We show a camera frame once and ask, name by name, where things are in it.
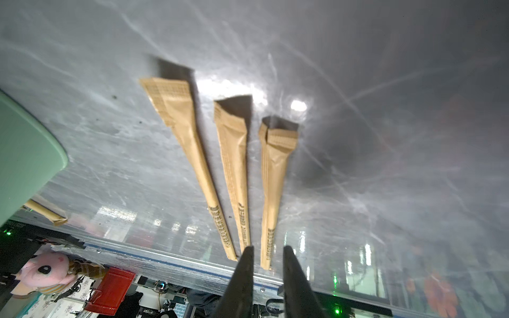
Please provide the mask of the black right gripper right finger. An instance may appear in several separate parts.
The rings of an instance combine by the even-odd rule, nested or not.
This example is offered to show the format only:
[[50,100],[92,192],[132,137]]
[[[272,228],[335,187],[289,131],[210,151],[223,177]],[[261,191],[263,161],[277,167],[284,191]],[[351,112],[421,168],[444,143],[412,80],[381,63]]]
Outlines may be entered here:
[[291,246],[284,247],[283,259],[284,306],[286,317],[326,317]]

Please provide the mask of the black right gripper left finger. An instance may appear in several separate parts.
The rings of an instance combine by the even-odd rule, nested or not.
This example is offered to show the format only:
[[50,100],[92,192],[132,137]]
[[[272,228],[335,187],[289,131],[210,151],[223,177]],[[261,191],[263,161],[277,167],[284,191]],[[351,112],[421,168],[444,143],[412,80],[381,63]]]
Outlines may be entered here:
[[254,247],[247,246],[212,317],[253,316]]

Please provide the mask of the tan paper straw eleventh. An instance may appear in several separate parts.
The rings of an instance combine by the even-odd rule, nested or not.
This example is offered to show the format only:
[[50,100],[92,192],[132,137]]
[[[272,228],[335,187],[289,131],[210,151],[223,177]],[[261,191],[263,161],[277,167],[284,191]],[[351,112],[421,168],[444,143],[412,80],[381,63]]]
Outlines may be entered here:
[[262,119],[258,137],[261,142],[264,194],[261,267],[269,270],[288,160],[298,145],[298,124],[277,116],[268,116]]

